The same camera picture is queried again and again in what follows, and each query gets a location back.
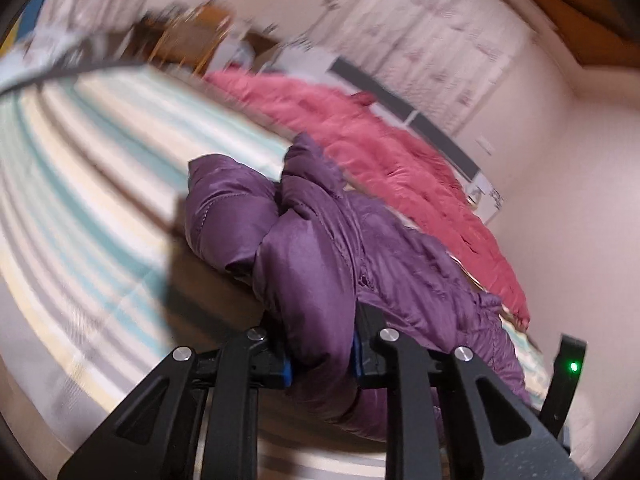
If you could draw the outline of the purple down jacket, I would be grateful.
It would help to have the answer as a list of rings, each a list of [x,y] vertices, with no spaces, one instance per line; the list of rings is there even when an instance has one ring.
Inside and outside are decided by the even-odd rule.
[[[349,371],[358,304],[421,346],[473,350],[519,397],[525,378],[499,318],[500,300],[472,287],[435,237],[381,202],[346,190],[306,134],[279,180],[219,154],[189,165],[186,240],[214,269],[247,282],[284,326],[292,398],[357,436],[384,440],[386,394]]]

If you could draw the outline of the striped bed sheet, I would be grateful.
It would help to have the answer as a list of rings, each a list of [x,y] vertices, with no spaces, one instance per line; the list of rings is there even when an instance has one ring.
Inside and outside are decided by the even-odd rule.
[[[220,153],[277,179],[295,135],[146,66],[2,96],[1,411],[45,477],[170,350],[258,319],[184,240],[188,163]]]

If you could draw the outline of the white grey headboard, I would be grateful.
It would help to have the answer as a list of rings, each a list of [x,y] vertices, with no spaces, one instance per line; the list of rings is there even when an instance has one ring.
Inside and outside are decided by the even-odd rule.
[[[358,90],[373,94],[382,107],[385,107],[390,114],[400,120],[405,127],[431,143],[461,177],[468,203],[474,214],[484,224],[488,224],[498,214],[503,205],[501,194],[489,182],[483,171],[480,170],[480,166],[434,122],[431,122],[406,100],[385,88],[372,76],[340,56],[333,61],[329,71]]]

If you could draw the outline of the pink red quilt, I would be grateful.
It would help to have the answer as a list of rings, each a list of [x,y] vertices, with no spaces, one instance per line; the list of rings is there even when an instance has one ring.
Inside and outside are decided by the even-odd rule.
[[[438,238],[520,330],[530,313],[521,284],[488,227],[472,211],[446,159],[370,110],[372,96],[347,94],[281,74],[223,70],[204,77],[278,126],[309,134],[352,180]]]

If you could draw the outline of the patterned curtain by bedhead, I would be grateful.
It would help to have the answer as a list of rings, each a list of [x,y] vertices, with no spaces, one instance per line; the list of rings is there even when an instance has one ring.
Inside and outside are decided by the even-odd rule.
[[[355,0],[323,42],[453,134],[532,36],[502,0]]]

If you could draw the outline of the wooden rattan chair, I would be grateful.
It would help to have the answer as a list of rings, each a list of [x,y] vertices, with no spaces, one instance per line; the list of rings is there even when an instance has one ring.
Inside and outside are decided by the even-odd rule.
[[[202,4],[172,20],[157,41],[148,62],[174,64],[203,76],[218,47],[227,38],[234,19],[222,6]]]

